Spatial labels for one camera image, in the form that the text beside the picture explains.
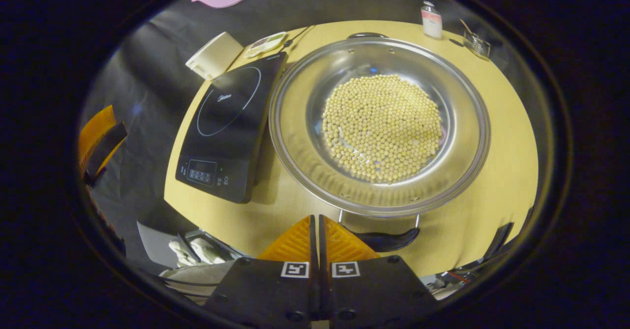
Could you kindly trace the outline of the grey board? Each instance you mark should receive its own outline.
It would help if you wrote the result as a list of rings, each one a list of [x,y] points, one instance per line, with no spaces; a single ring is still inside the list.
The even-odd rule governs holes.
[[[178,256],[171,250],[169,244],[178,241],[177,235],[166,234],[136,222],[140,239],[149,259],[162,266],[174,268],[178,263]]]

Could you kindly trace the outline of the small bottle with pink label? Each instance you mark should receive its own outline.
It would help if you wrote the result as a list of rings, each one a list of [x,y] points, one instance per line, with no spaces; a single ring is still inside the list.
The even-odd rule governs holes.
[[[434,39],[442,39],[442,16],[432,2],[424,1],[421,8],[424,35]]]

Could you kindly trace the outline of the white cloth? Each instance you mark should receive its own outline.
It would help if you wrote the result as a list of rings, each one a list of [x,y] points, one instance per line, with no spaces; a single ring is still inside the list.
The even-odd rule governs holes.
[[[168,246],[177,257],[177,267],[226,262],[225,258],[221,257],[221,255],[212,248],[211,244],[202,238],[192,240],[189,243],[190,250],[179,241],[171,241]]]

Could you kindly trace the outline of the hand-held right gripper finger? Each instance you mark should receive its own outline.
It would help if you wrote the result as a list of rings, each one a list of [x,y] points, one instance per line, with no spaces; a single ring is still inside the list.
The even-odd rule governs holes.
[[[438,308],[402,257],[381,257],[324,215],[319,266],[319,314],[330,329],[411,329]]]
[[[309,215],[256,259],[234,262],[205,309],[242,329],[311,329],[319,320],[315,217]]]

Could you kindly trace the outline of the black induction cooktop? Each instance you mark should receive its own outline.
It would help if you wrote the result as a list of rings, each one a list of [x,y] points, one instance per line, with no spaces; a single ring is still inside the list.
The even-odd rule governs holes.
[[[280,52],[212,80],[185,134],[178,181],[234,203],[251,200],[270,96],[286,61]]]

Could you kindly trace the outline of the small glass jar with stick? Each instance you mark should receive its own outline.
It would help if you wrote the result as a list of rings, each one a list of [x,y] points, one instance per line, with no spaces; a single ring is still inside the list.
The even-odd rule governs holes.
[[[463,45],[468,48],[468,50],[470,50],[476,57],[489,61],[491,57],[491,44],[488,41],[482,39],[476,33],[473,33],[468,24],[466,24],[463,19],[460,19],[460,22],[461,24],[463,24],[464,27]]]

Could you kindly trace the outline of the steel pot with black handles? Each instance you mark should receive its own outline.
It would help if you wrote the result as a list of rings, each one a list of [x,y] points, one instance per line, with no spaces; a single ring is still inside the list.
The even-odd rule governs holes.
[[[331,158],[322,112],[333,89],[352,78],[398,75],[437,103],[444,137],[436,156],[414,177],[370,183]],[[378,33],[356,33],[317,48],[284,73],[271,98],[269,128],[286,171],[305,190],[344,213],[414,217],[457,198],[490,152],[490,114],[473,83],[430,49]]]

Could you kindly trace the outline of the white toaster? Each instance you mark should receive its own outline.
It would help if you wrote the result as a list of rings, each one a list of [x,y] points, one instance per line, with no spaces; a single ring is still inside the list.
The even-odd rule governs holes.
[[[212,80],[227,71],[245,47],[227,32],[222,32],[192,55],[186,67],[205,80]]]

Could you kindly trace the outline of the white divided dish of beans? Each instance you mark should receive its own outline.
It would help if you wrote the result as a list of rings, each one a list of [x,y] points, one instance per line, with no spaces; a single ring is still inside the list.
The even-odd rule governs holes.
[[[244,52],[245,58],[253,58],[261,53],[280,47],[287,37],[287,32],[279,32],[259,39]]]

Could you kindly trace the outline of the pile of yellow soybeans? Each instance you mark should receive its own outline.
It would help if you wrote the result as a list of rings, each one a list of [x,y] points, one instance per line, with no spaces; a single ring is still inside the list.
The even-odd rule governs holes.
[[[351,176],[388,185],[416,176],[444,137],[438,105],[398,75],[352,78],[322,112],[331,158]]]

